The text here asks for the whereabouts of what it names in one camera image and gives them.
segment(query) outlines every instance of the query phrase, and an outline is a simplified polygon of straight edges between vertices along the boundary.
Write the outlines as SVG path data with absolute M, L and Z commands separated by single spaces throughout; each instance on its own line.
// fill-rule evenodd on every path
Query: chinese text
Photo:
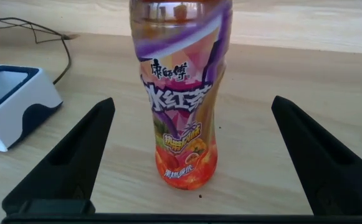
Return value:
M 173 70 L 168 69 L 160 65 L 158 59 L 153 59 L 153 63 L 150 65 L 152 75 L 156 76 L 158 79 L 163 77 L 168 79 L 173 79 L 177 82 L 184 81 L 188 76 L 186 74 L 186 69 L 188 63 L 184 62 L 182 65 L 176 65 Z
M 211 84 L 205 84 L 189 91 L 161 90 L 154 83 L 145 84 L 153 111 L 166 110 L 194 111 L 202 102 Z
M 188 132 L 186 132 L 179 139 L 172 137 L 172 135 L 170 134 L 164 134 L 164 144 L 169 148 L 169 150 L 173 151 L 174 153 L 180 153 L 189 142 L 199 137 L 200 133 L 201 123 L 196 123 Z
M 188 165 L 184 169 L 181 169 L 179 172 L 173 172 L 170 170 L 166 170 L 164 176 L 168 177 L 170 179 L 174 179 L 174 178 L 179 179 L 179 178 L 185 176 L 186 174 L 190 173 L 192 170 L 193 170 L 193 166 Z

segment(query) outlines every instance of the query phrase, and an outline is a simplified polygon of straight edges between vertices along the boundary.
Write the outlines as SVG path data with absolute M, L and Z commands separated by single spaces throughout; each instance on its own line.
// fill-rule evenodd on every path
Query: white plastic object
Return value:
M 0 65 L 0 151 L 21 142 L 62 102 L 43 69 Z

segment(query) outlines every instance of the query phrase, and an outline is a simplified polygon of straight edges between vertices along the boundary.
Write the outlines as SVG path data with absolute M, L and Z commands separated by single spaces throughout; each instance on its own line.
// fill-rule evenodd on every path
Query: bottle label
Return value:
M 201 26 L 135 43 L 153 112 L 156 164 L 162 178 L 181 189 L 200 187 L 216 168 L 214 105 L 231 16 L 231 2 L 224 1 Z

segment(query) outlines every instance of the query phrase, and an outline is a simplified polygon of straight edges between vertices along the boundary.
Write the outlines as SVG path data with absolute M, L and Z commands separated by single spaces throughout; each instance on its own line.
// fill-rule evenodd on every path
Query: plastic bottle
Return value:
M 214 105 L 231 23 L 232 0 L 130 0 L 140 77 L 153 112 L 156 165 L 173 187 L 197 189 L 216 170 Z

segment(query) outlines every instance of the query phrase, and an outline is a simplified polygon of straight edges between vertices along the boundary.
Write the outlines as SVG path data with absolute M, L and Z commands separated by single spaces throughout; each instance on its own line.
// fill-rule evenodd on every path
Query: bottle bottom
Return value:
M 209 182 L 215 173 L 217 144 L 214 139 L 203 154 L 191 153 L 185 159 L 179 159 L 156 146 L 155 157 L 159 175 L 167 184 L 177 189 L 196 190 Z

